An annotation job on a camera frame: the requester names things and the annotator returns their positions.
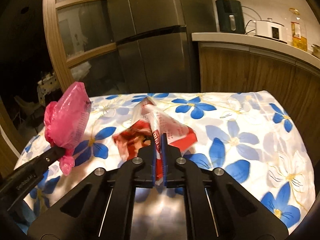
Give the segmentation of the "wood framed glass door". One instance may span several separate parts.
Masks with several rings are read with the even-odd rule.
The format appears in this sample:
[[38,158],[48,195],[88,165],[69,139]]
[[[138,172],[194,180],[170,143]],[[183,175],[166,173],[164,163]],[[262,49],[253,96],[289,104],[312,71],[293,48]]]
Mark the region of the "wood framed glass door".
[[43,0],[43,24],[63,91],[80,81],[89,96],[127,92],[107,0]]

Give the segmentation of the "wooden lower cabinet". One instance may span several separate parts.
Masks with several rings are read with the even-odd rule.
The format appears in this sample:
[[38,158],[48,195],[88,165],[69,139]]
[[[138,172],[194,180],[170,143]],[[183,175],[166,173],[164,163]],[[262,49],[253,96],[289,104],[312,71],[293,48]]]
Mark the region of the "wooden lower cabinet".
[[319,74],[249,51],[199,46],[202,92],[266,90],[292,118],[314,163],[319,161]]

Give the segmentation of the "grey kitchen countertop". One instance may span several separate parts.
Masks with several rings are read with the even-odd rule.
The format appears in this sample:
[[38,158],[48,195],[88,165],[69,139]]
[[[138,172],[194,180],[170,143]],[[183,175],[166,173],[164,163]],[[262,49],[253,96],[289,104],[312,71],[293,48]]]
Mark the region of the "grey kitchen countertop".
[[301,49],[295,48],[279,41],[274,41],[268,38],[249,36],[244,34],[230,34],[230,33],[192,33],[191,38],[195,42],[217,42],[230,43],[250,46],[255,48],[262,48],[277,53],[292,56],[300,61],[319,69],[319,59]]

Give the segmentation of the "black air fryer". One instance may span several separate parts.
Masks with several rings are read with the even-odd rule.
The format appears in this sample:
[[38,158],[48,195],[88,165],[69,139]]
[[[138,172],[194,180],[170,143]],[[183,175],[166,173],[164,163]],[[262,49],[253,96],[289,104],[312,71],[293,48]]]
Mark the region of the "black air fryer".
[[244,34],[245,24],[241,2],[238,0],[216,0],[219,28],[222,33]]

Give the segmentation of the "dark steel refrigerator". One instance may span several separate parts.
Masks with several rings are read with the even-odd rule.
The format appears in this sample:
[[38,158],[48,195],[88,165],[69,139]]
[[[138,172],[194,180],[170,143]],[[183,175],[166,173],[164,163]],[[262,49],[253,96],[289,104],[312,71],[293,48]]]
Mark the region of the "dark steel refrigerator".
[[192,33],[215,32],[212,0],[107,0],[130,93],[200,90]]

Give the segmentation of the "blue floral tablecloth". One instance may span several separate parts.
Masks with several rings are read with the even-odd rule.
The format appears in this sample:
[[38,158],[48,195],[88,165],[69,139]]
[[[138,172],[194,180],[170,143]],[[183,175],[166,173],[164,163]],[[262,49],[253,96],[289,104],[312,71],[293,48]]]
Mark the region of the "blue floral tablecloth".
[[[194,130],[197,142],[184,153],[199,168],[225,170],[288,230],[286,239],[319,239],[319,196],[304,142],[292,119],[266,91],[250,93],[119,94],[90,98],[89,120],[65,176],[59,161],[22,200],[13,239],[28,239],[32,223],[97,168],[122,161],[112,136],[131,126],[144,98]],[[44,129],[22,151],[16,168],[51,146]],[[183,189],[164,181],[135,191],[129,239],[188,239]]]

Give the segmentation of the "red white snack bag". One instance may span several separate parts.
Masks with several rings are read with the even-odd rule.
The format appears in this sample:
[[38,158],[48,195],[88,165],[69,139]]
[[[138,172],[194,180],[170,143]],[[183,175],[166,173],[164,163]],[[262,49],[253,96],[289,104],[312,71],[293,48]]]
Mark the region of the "red white snack bag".
[[140,148],[151,145],[155,141],[155,181],[161,184],[164,181],[164,139],[184,153],[197,142],[196,133],[192,128],[184,125],[161,110],[150,98],[144,98],[133,108],[131,126],[126,130],[113,135],[112,139],[118,148],[122,161],[138,156]]

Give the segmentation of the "pink plastic bag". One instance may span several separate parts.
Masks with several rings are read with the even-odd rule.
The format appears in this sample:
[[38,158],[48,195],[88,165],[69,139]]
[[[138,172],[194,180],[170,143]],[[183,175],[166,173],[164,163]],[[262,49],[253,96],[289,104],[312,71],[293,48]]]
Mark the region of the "pink plastic bag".
[[73,153],[84,135],[92,103],[82,82],[74,82],[58,101],[51,102],[44,113],[44,137],[51,146],[63,148],[59,161],[67,176],[75,166]]

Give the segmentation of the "steel pot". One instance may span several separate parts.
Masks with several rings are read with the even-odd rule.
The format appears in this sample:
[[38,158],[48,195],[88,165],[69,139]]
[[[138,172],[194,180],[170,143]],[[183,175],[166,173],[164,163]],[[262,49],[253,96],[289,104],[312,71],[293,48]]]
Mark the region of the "steel pot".
[[312,55],[320,59],[320,46],[312,44]]

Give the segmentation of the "cooking oil bottle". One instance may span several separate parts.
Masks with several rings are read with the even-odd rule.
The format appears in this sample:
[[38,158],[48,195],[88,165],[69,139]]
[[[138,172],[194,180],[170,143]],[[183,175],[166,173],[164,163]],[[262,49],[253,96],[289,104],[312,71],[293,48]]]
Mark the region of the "cooking oil bottle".
[[290,8],[291,16],[291,36],[292,45],[295,48],[308,51],[307,32],[305,23],[301,18],[300,12],[296,8]]

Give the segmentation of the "white rice cooker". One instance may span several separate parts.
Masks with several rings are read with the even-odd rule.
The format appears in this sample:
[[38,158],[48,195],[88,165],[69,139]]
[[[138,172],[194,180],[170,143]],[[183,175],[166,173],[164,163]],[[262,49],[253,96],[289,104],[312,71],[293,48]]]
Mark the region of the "white rice cooker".
[[287,43],[286,28],[272,20],[255,21],[255,36]]

